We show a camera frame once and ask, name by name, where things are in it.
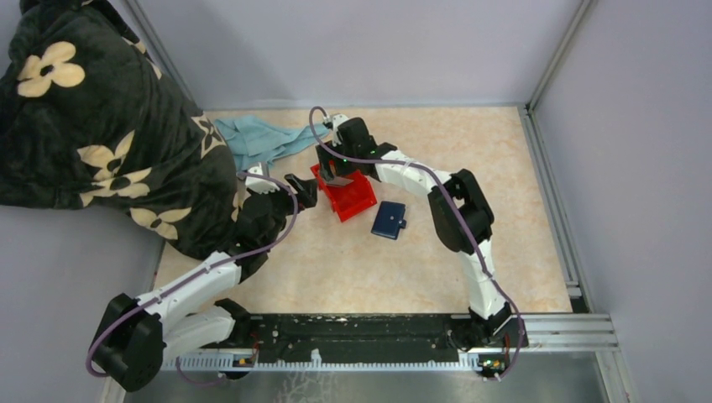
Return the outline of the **red plastic bin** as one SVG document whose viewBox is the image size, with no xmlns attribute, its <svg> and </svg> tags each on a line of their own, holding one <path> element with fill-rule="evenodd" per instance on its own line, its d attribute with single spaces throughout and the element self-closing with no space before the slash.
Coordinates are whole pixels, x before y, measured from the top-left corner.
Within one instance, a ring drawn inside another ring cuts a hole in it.
<svg viewBox="0 0 712 403">
<path fill-rule="evenodd" d="M 369 179 L 359 171 L 347 176 L 351 180 L 347 185 L 330 186 L 318 173 L 319 164 L 313 165 L 310 170 L 340 222 L 346 222 L 378 203 Z"/>
</svg>

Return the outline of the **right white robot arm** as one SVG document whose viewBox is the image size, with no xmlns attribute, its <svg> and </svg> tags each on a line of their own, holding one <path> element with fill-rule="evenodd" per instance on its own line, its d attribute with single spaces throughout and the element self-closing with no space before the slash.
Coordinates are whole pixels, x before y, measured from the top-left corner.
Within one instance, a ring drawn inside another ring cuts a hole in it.
<svg viewBox="0 0 712 403">
<path fill-rule="evenodd" d="M 325 114 L 332 140 L 320 142 L 317 158 L 328 183 L 356 171 L 427 199 L 440 242 L 461 261 L 469 301 L 469 321 L 452 331 L 458 348 L 521 348 L 526 328 L 521 312 L 495 278 L 492 254 L 494 213 L 474 174 L 434 169 L 389 143 L 377 143 L 362 118 Z"/>
</svg>

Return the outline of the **navy leather card holder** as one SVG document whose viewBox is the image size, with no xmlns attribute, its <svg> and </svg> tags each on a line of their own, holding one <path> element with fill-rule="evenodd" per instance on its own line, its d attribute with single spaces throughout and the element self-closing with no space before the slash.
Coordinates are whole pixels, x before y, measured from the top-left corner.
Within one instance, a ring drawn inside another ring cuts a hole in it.
<svg viewBox="0 0 712 403">
<path fill-rule="evenodd" d="M 406 205 L 394 201 L 382 201 L 374 219 L 371 233 L 376 236 L 396 240 L 400 231 L 406 228 Z"/>
</svg>

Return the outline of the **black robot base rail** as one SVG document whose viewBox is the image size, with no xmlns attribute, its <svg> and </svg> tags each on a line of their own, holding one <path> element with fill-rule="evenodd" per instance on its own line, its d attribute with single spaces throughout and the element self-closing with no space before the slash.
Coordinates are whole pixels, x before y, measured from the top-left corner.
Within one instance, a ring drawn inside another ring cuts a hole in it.
<svg viewBox="0 0 712 403">
<path fill-rule="evenodd" d="M 246 370 L 465 371 L 494 379 L 516 362 L 529 339 L 522 318 L 493 323 L 466 314 L 248 314 L 226 340 L 209 350 L 238 350 Z"/>
</svg>

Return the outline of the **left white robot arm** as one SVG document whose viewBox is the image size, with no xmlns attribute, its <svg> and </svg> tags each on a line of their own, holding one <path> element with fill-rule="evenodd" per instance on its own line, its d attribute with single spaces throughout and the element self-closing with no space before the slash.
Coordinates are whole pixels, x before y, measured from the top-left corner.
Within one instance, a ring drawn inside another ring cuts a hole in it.
<svg viewBox="0 0 712 403">
<path fill-rule="evenodd" d="M 223 299 L 199 307 L 246 281 L 267 261 L 269 252 L 291 232 L 296 216 L 318 200 L 318 182 L 288 174 L 282 181 L 243 171 L 238 178 L 248 195 L 238 209 L 238 240 L 210 253 L 194 269 L 157 290 L 112 298 L 85 358 L 89 374 L 110 378 L 127 392 L 144 388 L 168 361 L 211 344 L 245 345 L 250 315 Z"/>
</svg>

